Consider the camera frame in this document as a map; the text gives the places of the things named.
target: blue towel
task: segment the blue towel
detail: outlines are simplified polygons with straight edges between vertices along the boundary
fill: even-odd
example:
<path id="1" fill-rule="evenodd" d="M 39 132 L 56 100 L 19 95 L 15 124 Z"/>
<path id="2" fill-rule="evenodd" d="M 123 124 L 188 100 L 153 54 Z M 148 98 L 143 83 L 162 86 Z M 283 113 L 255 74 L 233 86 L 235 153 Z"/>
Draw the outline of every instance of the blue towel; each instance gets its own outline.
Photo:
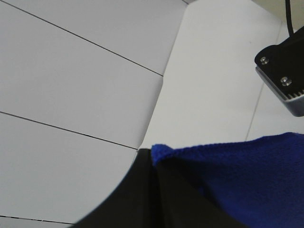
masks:
<path id="1" fill-rule="evenodd" d="M 304 134 L 249 142 L 151 148 L 153 164 L 175 158 L 203 196 L 250 228 L 304 228 Z"/>

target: white floor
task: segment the white floor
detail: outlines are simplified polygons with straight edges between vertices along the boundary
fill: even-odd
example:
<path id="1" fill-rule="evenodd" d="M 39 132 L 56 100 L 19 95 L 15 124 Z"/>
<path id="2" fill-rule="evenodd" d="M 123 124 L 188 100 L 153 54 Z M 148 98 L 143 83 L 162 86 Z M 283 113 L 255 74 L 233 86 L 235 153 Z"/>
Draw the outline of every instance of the white floor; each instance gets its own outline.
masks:
<path id="1" fill-rule="evenodd" d="M 186 7 L 0 0 L 0 228 L 66 227 L 115 189 Z"/>

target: screw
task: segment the screw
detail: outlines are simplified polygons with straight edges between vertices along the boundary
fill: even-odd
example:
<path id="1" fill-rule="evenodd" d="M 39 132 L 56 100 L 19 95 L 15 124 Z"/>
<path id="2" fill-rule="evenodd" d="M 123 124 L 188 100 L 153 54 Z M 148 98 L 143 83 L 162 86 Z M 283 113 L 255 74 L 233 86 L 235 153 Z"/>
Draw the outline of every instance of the screw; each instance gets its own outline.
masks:
<path id="1" fill-rule="evenodd" d="M 266 58 L 266 57 L 262 57 L 262 58 L 260 59 L 260 61 L 261 61 L 262 65 L 265 65 L 265 64 L 269 63 L 269 59 Z"/>
<path id="2" fill-rule="evenodd" d="M 282 83 L 282 86 L 289 86 L 292 83 L 292 80 L 288 79 L 288 77 L 282 77 L 281 83 Z"/>

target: microfiber cloth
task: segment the microfiber cloth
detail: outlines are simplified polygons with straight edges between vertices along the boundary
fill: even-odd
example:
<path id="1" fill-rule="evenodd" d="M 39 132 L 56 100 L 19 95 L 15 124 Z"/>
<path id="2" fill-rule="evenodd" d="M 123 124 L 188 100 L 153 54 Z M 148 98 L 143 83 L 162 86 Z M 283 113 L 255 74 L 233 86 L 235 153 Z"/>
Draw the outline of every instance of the microfiber cloth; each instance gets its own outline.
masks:
<path id="1" fill-rule="evenodd" d="M 180 149 L 156 144 L 151 155 L 154 166 L 174 159 L 197 191 L 250 228 L 304 228 L 304 134 Z"/>

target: black cable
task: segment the black cable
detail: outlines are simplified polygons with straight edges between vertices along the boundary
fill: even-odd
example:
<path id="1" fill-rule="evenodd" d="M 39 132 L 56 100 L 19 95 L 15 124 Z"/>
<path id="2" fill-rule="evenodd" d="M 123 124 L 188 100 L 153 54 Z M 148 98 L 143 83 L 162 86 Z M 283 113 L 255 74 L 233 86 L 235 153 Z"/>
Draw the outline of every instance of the black cable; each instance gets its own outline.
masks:
<path id="1" fill-rule="evenodd" d="M 291 7 L 290 7 L 290 0 L 285 0 L 285 9 L 286 9 L 286 21 L 287 21 L 287 28 L 289 36 L 291 37 L 294 34 L 293 24 L 291 21 Z"/>

